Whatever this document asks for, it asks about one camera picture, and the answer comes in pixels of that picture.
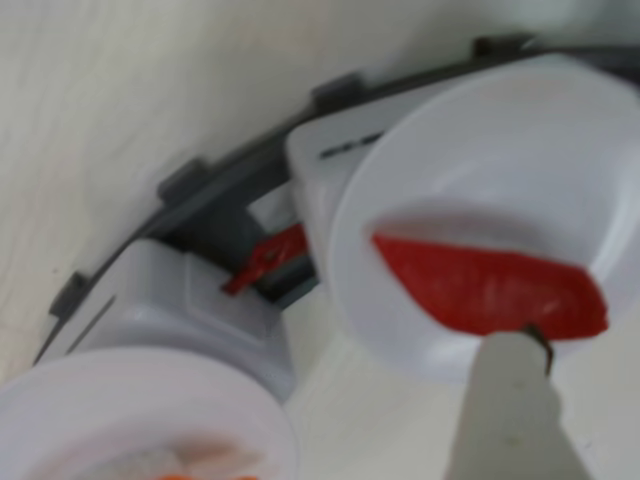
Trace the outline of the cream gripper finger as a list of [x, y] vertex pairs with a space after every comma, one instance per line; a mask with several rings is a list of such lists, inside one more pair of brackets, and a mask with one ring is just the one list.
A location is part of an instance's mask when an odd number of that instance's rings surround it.
[[496, 333], [482, 341], [447, 479], [591, 477], [561, 427], [561, 402], [549, 379], [553, 360], [539, 332]]

